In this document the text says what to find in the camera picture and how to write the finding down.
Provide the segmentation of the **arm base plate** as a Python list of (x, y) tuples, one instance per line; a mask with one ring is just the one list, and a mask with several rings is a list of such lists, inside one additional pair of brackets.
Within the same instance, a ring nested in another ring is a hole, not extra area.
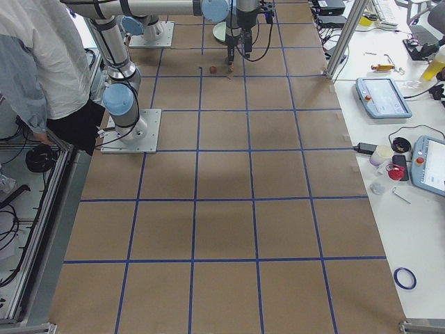
[(104, 154), (133, 154), (150, 153), (157, 151), (159, 129), (161, 124), (160, 109), (141, 109), (139, 121), (124, 136), (131, 127), (115, 129), (115, 123), (111, 116), (108, 117), (107, 127), (113, 129), (104, 135), (103, 145), (99, 147)]
[(175, 23), (172, 21), (158, 21), (147, 26), (142, 35), (132, 35), (129, 46), (139, 49), (170, 48), (174, 28)]

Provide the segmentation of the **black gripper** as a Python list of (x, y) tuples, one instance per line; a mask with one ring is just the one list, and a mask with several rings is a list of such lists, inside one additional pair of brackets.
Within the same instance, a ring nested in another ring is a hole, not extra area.
[(227, 64), (232, 66), (234, 62), (234, 48), (243, 45), (244, 58), (250, 58), (253, 46), (252, 20), (227, 20), (225, 29), (225, 43), (227, 45)]

